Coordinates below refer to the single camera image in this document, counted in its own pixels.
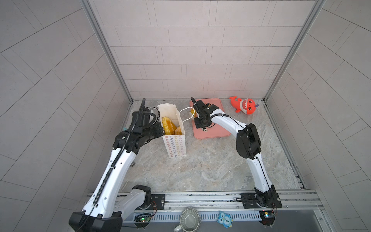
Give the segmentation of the spiral twisted bread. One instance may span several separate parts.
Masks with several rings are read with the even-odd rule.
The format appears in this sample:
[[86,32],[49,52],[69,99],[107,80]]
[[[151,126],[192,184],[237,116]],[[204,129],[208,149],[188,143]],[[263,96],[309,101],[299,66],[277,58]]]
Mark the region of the spiral twisted bread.
[[165,135],[175,135],[177,127],[169,117],[163,117],[161,119],[161,122],[163,125]]

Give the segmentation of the small bread roll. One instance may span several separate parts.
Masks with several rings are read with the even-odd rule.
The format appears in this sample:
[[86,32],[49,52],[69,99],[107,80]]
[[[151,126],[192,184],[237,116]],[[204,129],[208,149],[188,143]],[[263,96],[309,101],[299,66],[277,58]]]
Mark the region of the small bread roll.
[[174,135],[183,135],[181,127],[177,127],[176,130],[174,131]]

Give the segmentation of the white printed paper bag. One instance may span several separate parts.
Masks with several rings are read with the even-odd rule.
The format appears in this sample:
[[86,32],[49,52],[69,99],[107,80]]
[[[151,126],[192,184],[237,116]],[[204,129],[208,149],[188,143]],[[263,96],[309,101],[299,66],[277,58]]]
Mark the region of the white printed paper bag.
[[175,104],[170,103],[163,103],[157,107],[160,111],[160,122],[163,117],[169,117],[176,127],[181,127],[183,133],[183,135],[165,135],[164,133],[162,136],[169,158],[186,156],[184,123],[193,118],[190,114],[190,109],[193,107],[190,106],[180,111]]

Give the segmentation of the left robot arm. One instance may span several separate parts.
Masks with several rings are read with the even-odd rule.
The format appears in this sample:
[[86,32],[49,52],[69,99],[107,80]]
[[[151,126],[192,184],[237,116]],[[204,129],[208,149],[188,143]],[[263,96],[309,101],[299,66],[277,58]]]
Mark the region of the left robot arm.
[[163,134],[160,111],[142,103],[133,112],[130,127],[115,137],[108,165],[93,195],[80,212],[72,213],[69,226],[75,232],[119,232],[123,220],[135,209],[151,205],[151,189],[136,185],[115,209],[119,190],[139,149]]

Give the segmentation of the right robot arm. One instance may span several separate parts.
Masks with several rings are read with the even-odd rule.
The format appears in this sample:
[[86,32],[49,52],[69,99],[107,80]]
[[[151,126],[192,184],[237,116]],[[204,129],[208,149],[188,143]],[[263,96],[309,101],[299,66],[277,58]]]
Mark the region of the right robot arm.
[[261,155],[261,140],[256,126],[253,123],[245,124],[232,118],[213,104],[205,104],[202,100],[191,98],[197,115],[194,118],[197,129],[205,131],[217,124],[236,138],[236,151],[244,159],[255,183],[255,193],[242,193],[236,201],[243,203],[244,208],[272,208],[282,207],[279,195],[270,181],[263,164]]

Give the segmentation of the pink plastic tray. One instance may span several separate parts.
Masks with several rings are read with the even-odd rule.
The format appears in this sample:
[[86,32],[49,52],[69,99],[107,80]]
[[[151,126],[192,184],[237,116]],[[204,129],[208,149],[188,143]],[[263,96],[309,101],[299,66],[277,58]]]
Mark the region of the pink plastic tray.
[[[219,98],[208,98],[208,99],[202,99],[204,103],[214,104],[219,109],[224,111],[224,107],[222,105],[222,101]],[[194,118],[191,120],[192,122],[192,128],[193,128],[193,134],[196,139],[212,139],[212,138],[219,138],[219,137],[228,137],[231,135],[229,131],[224,129],[218,124],[212,124],[212,128],[206,128],[207,131],[203,131],[202,128],[197,129],[195,126]]]

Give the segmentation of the red shark plush toy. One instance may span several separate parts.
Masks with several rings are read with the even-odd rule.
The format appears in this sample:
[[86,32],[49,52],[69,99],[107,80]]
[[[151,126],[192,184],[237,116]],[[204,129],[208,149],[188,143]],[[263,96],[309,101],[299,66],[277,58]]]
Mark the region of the red shark plush toy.
[[231,105],[235,108],[236,113],[243,112],[246,115],[252,115],[256,109],[259,107],[259,104],[256,104],[252,99],[238,98],[237,96],[230,97]]

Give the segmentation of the left circuit board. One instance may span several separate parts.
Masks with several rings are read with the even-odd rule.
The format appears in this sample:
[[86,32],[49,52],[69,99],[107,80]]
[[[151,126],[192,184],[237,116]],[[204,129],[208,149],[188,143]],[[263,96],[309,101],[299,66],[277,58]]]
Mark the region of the left circuit board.
[[152,219],[152,216],[153,215],[150,213],[139,214],[135,216],[134,222],[135,223],[149,223]]

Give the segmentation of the circuit board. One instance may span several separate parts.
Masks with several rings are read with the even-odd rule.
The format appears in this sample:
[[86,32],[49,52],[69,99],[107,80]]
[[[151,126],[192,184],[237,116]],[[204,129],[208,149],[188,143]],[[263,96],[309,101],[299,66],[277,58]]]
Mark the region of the circuit board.
[[149,223],[152,219],[152,216],[153,215],[150,213],[139,214],[135,216],[134,222],[135,223]]
[[265,226],[272,226],[275,222],[275,213],[272,211],[260,211],[260,223]]

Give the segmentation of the metal fluted tart mould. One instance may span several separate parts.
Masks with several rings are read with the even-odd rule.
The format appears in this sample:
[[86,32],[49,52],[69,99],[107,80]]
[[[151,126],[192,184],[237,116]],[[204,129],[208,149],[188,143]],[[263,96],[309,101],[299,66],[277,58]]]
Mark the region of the metal fluted tart mould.
[[180,224],[174,228],[174,232],[196,232],[201,224],[198,211],[192,207],[186,208],[180,216]]

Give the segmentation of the blue owl figure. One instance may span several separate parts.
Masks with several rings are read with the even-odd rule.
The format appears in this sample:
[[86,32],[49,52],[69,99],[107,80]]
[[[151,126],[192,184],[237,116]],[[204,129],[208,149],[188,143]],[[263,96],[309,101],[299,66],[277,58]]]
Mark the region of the blue owl figure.
[[230,214],[220,211],[218,215],[217,222],[223,225],[225,228],[231,228],[233,219]]

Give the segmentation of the right circuit board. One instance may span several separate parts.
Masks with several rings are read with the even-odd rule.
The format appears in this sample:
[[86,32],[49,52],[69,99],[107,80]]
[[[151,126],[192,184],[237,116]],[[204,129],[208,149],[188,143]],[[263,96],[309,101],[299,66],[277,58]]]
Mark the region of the right circuit board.
[[272,211],[260,211],[260,223],[265,226],[272,226],[275,222],[275,213]]

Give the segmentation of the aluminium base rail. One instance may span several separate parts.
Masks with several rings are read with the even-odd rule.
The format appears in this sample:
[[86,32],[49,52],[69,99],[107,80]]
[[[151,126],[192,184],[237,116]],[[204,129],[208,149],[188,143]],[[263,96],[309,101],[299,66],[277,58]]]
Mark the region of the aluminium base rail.
[[108,216],[113,212],[131,214],[142,211],[180,212],[188,207],[199,211],[218,210],[311,210],[324,209],[322,202],[314,190],[275,190],[267,192],[252,191],[201,191],[201,192],[160,192],[151,193],[142,188],[133,189],[129,193],[118,193],[112,198],[96,194],[89,195],[89,200],[82,211],[86,215]]

